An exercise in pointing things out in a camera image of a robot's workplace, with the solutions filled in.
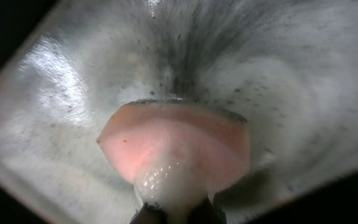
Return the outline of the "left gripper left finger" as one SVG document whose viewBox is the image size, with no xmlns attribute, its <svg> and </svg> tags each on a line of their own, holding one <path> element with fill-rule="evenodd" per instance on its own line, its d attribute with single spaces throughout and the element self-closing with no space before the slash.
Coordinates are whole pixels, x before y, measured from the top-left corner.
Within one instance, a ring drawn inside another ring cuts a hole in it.
<svg viewBox="0 0 358 224">
<path fill-rule="evenodd" d="M 167 214 L 155 205 L 144 203 L 130 224 L 167 224 Z"/>
</svg>

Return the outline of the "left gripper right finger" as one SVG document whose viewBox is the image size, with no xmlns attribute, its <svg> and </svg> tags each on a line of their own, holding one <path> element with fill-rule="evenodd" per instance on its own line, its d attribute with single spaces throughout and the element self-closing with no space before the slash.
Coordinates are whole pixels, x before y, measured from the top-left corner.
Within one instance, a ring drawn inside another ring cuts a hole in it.
<svg viewBox="0 0 358 224">
<path fill-rule="evenodd" d="M 188 224 L 226 224 L 226 217 L 219 213 L 206 197 L 193 208 L 188 216 Z"/>
</svg>

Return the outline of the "pink sponge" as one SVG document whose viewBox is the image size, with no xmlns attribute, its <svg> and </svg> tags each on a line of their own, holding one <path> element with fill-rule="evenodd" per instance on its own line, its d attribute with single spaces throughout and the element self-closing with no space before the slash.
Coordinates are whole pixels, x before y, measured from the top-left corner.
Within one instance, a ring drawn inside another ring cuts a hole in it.
<svg viewBox="0 0 358 224">
<path fill-rule="evenodd" d="M 182 101 L 137 101 L 108 120 L 98 145 L 142 200 L 196 205 L 250 169 L 247 120 Z"/>
</svg>

